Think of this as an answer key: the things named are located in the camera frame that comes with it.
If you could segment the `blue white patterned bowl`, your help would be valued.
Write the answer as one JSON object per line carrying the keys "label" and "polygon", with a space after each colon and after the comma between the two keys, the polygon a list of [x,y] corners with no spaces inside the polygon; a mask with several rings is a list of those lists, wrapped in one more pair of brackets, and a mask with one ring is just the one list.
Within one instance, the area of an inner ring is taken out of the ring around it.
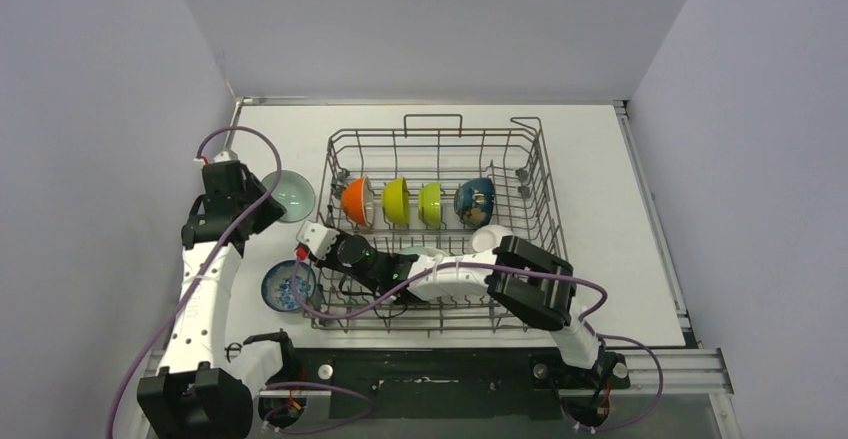
{"label": "blue white patterned bowl", "polygon": [[304,301],[309,301],[317,288],[315,271],[308,264],[297,265],[295,260],[286,260],[274,265],[266,272],[261,283],[263,302],[277,312],[294,312],[301,309],[292,285],[296,286]]}

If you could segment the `pale celadon bowl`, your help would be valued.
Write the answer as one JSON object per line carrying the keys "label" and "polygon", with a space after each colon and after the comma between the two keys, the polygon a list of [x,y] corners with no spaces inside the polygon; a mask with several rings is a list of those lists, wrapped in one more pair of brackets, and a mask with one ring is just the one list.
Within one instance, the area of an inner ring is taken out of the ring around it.
{"label": "pale celadon bowl", "polygon": [[295,171],[283,170],[277,185],[272,188],[275,177],[275,172],[269,173],[261,183],[272,191],[271,197],[286,210],[279,222],[292,224],[308,218],[317,202],[311,183]]}

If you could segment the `white bowl orange outside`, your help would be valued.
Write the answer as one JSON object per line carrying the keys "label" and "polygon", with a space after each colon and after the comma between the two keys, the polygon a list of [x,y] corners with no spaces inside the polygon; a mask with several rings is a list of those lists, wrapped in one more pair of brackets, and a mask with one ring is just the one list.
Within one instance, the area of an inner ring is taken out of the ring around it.
{"label": "white bowl orange outside", "polygon": [[373,190],[367,176],[351,182],[341,194],[341,209],[357,226],[370,227],[373,223]]}

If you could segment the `yellow green bowl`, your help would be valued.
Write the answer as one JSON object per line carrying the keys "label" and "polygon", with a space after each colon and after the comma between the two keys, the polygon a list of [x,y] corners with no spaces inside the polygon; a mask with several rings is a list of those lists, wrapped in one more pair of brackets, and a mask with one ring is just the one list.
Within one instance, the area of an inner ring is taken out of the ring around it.
{"label": "yellow green bowl", "polygon": [[409,190],[404,177],[396,178],[385,185],[381,205],[387,221],[401,226],[409,224]]}

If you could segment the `lime green bowl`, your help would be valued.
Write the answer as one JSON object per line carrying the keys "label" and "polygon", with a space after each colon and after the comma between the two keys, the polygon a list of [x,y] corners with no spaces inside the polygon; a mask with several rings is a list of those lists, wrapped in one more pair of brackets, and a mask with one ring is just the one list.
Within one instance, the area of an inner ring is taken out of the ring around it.
{"label": "lime green bowl", "polygon": [[424,185],[418,194],[418,217],[428,228],[441,227],[441,186],[439,182]]}

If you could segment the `white bowl with blue outside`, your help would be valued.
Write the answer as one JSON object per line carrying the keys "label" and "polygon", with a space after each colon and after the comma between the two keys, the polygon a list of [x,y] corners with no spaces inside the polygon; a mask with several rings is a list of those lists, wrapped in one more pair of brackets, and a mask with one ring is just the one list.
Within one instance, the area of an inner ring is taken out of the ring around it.
{"label": "white bowl with blue outside", "polygon": [[500,245],[506,236],[512,236],[510,228],[499,224],[489,224],[477,229],[469,240],[469,247],[475,253],[493,249]]}

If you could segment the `pale green plate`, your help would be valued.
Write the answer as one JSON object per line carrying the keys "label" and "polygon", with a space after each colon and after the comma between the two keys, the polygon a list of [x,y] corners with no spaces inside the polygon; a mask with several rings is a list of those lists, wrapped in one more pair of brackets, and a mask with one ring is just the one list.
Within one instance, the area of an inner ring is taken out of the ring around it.
{"label": "pale green plate", "polygon": [[425,246],[409,246],[401,249],[399,254],[402,255],[418,255],[418,256],[432,256],[434,252],[431,251],[430,248]]}

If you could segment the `beige bowl with black outside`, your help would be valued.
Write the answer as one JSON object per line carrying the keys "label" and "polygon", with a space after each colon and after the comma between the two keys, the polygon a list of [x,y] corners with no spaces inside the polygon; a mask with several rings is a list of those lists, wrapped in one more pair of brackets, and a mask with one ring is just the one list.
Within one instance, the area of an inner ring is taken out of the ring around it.
{"label": "beige bowl with black outside", "polygon": [[437,248],[426,248],[425,252],[426,252],[426,255],[430,256],[430,257],[436,257],[436,256],[447,257],[448,256],[447,252],[440,250],[440,249],[437,249]]}

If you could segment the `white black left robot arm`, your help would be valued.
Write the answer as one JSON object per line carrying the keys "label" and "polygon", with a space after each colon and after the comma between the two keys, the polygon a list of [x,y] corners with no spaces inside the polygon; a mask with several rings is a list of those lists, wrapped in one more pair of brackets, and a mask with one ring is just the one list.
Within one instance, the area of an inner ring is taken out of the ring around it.
{"label": "white black left robot arm", "polygon": [[181,229],[180,310],[167,320],[170,339],[157,372],[140,380],[137,401],[159,438],[244,438],[255,397],[297,379],[297,360],[283,352],[283,332],[253,336],[233,362],[224,336],[232,286],[247,240],[285,208],[238,160],[204,164],[204,192]]}

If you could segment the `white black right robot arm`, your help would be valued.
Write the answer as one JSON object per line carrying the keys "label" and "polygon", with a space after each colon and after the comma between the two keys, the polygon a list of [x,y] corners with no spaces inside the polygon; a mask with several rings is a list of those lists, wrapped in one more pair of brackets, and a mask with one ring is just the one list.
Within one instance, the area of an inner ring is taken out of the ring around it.
{"label": "white black right robot arm", "polygon": [[528,328],[550,334],[575,386],[591,387],[606,373],[604,341],[588,318],[605,304],[607,291],[518,236],[507,235],[486,250],[443,256],[383,252],[361,235],[331,229],[321,238],[301,238],[295,255],[352,279],[370,300],[356,311],[314,311],[315,317],[340,321],[388,302],[486,296]]}

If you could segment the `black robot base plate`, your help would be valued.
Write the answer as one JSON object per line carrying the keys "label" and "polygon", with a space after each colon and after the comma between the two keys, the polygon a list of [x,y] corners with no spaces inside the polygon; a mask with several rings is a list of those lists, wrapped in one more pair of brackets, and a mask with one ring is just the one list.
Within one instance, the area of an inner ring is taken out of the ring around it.
{"label": "black robot base plate", "polygon": [[588,370],[566,365],[557,349],[297,348],[274,383],[304,380],[355,391],[334,393],[329,416],[359,413],[371,399],[379,419],[558,420],[563,406],[604,403],[608,390],[631,385],[620,353],[606,352]]}

